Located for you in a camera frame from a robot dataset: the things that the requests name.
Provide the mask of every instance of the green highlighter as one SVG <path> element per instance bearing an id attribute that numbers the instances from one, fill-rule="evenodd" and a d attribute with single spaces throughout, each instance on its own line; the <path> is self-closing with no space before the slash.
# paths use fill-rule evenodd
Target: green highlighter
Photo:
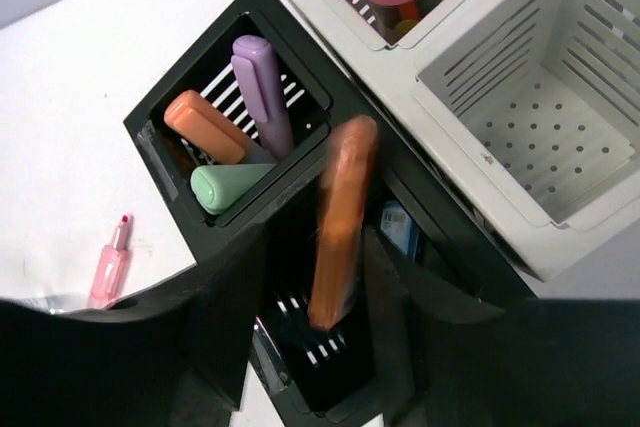
<path id="1" fill-rule="evenodd" d="M 191 174 L 191 189 L 212 215 L 227 210 L 275 164 L 203 165 Z"/>

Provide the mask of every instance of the barcode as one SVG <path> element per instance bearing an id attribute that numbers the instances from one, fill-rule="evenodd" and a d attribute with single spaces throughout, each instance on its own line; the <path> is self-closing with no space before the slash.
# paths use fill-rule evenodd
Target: barcode
<path id="1" fill-rule="evenodd" d="M 382 214 L 382 218 L 387 222 L 402 223 L 406 222 L 407 214 L 402 212 L 385 212 Z"/>

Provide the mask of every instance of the orange highlighter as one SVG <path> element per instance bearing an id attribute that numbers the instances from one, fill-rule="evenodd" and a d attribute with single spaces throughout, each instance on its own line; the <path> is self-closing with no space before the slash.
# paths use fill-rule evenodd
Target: orange highlighter
<path id="1" fill-rule="evenodd" d="M 329 138 L 327 168 L 320 179 L 316 270 L 309 321 L 328 331 L 350 310 L 360 249 L 360 231 L 378 146 L 373 119 L 359 116 Z"/>
<path id="2" fill-rule="evenodd" d="M 273 157 L 198 92 L 180 94 L 164 113 L 164 122 L 218 163 L 275 163 Z"/>

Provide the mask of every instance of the table surface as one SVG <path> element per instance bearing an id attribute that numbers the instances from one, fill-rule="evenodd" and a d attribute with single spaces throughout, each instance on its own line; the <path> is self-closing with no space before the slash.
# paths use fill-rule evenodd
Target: table surface
<path id="1" fill-rule="evenodd" d="M 231 1 L 64 0 L 0 31 L 0 296 L 88 292 L 124 213 L 125 293 L 193 263 L 122 121 Z M 233 425 L 280 427 L 247 379 Z"/>

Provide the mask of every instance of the blue eraser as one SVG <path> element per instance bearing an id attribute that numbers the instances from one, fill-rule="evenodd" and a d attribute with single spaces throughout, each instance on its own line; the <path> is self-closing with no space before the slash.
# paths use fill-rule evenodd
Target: blue eraser
<path id="1" fill-rule="evenodd" d="M 416 260 L 420 229 L 397 200 L 384 204 L 380 230 L 410 260 Z"/>

